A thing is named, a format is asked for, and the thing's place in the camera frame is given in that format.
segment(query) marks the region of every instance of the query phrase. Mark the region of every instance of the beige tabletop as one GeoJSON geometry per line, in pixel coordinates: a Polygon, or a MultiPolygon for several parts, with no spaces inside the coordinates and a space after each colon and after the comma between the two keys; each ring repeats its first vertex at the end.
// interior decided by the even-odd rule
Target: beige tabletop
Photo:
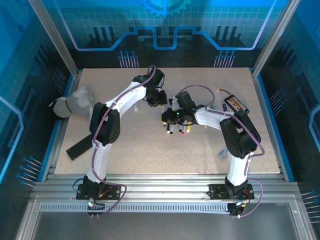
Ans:
{"type": "MultiPolygon", "coordinates": [[[[250,173],[278,173],[279,168],[259,105],[258,97],[248,68],[160,68],[165,74],[163,89],[168,98],[182,88],[205,85],[212,90],[226,89],[250,110],[249,117],[261,136],[265,155],[253,158],[250,173]]],[[[87,85],[96,102],[105,103],[131,83],[137,75],[146,74],[146,68],[84,69],[79,86],[87,85]]],[[[212,95],[203,88],[187,90],[196,105],[206,104],[212,95]]],[[[214,109],[222,111],[222,101],[228,95],[215,92],[214,109]]],[[[130,108],[121,118],[121,134],[113,144],[107,163],[109,174],[223,174],[229,172],[230,156],[223,160],[218,153],[224,149],[222,133],[213,128],[193,125],[185,135],[174,127],[167,134],[160,118],[161,107],[149,107],[142,100],[136,103],[137,111],[130,108]]],[[[75,160],[66,150],[89,135],[89,122],[85,117],[72,115],[68,121],[55,174],[87,173],[92,149],[75,160]]]]}

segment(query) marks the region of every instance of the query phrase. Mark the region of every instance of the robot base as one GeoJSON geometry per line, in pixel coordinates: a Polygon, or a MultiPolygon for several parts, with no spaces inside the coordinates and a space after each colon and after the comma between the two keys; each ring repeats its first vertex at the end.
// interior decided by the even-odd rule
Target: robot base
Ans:
{"type": "Polygon", "coordinates": [[[77,200],[118,200],[121,195],[121,187],[104,184],[102,182],[92,182],[87,176],[83,179],[83,184],[78,185],[76,192],[77,200]]]}
{"type": "Polygon", "coordinates": [[[235,200],[245,201],[255,199],[254,190],[251,184],[247,184],[241,191],[234,194],[229,194],[225,184],[210,184],[209,191],[206,194],[210,197],[210,200],[235,200]]]}

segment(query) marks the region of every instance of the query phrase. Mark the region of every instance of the small circuit board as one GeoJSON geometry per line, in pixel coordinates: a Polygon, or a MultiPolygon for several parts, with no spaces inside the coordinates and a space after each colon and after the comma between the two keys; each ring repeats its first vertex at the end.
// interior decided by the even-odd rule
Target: small circuit board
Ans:
{"type": "Polygon", "coordinates": [[[238,99],[235,95],[228,96],[224,102],[236,113],[241,110],[245,111],[247,114],[250,112],[249,109],[238,99]]]}

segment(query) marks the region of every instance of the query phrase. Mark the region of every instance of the metal grate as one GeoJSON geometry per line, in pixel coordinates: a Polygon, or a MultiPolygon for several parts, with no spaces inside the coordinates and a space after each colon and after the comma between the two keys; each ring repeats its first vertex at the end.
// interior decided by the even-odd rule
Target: metal grate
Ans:
{"type": "MultiPolygon", "coordinates": [[[[107,211],[114,203],[105,203],[107,211]]],[[[41,212],[87,212],[87,203],[56,203],[41,204],[41,212]]],[[[119,203],[113,210],[117,213],[219,213],[228,214],[226,203],[119,203]]]]}

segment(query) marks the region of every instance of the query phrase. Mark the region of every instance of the white robotic arm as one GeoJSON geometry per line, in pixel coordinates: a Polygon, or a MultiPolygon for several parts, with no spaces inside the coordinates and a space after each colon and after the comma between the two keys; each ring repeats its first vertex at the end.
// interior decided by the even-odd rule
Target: white robotic arm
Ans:
{"type": "MultiPolygon", "coordinates": [[[[220,122],[224,119],[228,119],[226,115],[217,114],[209,112],[205,109],[205,107],[200,108],[194,114],[195,120],[199,125],[207,125],[214,129],[218,129],[221,131],[220,122]]],[[[247,180],[248,168],[250,159],[248,157],[252,155],[253,152],[247,154],[243,159],[239,157],[235,157],[231,155],[231,164],[230,170],[227,175],[227,179],[232,183],[234,186],[239,186],[247,180]]]]}
{"type": "MultiPolygon", "coordinates": [[[[127,90],[132,89],[133,87],[139,85],[139,82],[132,82],[122,93],[126,92],[127,90]]],[[[113,110],[117,110],[119,112],[119,117],[121,118],[122,115],[130,108],[132,105],[134,105],[137,101],[143,99],[146,97],[147,89],[144,86],[137,87],[136,89],[130,91],[129,93],[125,94],[118,102],[116,102],[115,106],[112,108],[113,110]]],[[[115,100],[118,98],[115,97],[114,99],[107,101],[104,105],[107,107],[110,107],[112,103],[115,102],[115,100]]],[[[108,157],[109,153],[112,147],[112,143],[108,143],[105,146],[103,146],[103,143],[98,141],[98,147],[93,142],[93,149],[97,148],[95,159],[94,159],[94,169],[95,173],[98,175],[100,179],[104,179],[107,174],[107,163],[108,163],[108,157]]],[[[92,166],[90,165],[89,171],[86,174],[89,180],[92,182],[100,183],[100,180],[96,178],[96,176],[93,173],[92,166]]]]}
{"type": "MultiPolygon", "coordinates": [[[[83,184],[80,184],[78,187],[77,199],[97,199],[107,191],[112,191],[112,186],[104,184],[101,180],[104,180],[106,177],[109,153],[113,143],[120,134],[120,118],[132,105],[143,98],[146,98],[151,107],[168,104],[167,95],[164,90],[161,90],[163,85],[162,79],[164,79],[164,74],[156,69],[154,77],[149,76],[149,73],[145,76],[137,76],[128,88],[114,99],[106,103],[96,103],[90,122],[90,131],[93,135],[96,135],[95,142],[92,143],[93,165],[90,165],[89,171],[83,178],[83,184]],[[146,83],[147,77],[151,79],[148,83],[146,83]],[[107,115],[107,120],[102,120],[105,115],[107,115]]],[[[210,196],[210,199],[223,198],[241,201],[250,198],[249,195],[243,194],[244,191],[247,191],[253,197],[252,186],[247,184],[247,173],[250,162],[248,158],[257,149],[257,145],[255,141],[248,137],[245,131],[241,131],[241,125],[245,126],[246,131],[249,130],[256,140],[260,142],[261,139],[244,111],[225,113],[207,110],[203,105],[196,106],[188,92],[183,91],[175,96],[175,99],[172,100],[172,108],[169,107],[162,114],[161,120],[173,125],[182,125],[187,121],[221,130],[226,147],[232,155],[230,171],[225,178],[225,184],[222,184],[222,186],[218,184],[214,188],[210,188],[211,190],[207,194],[210,196]],[[241,124],[236,123],[230,116],[235,116],[238,122],[241,121],[241,124]]],[[[238,214],[238,205],[233,206],[230,212],[232,211],[238,214]]]]}

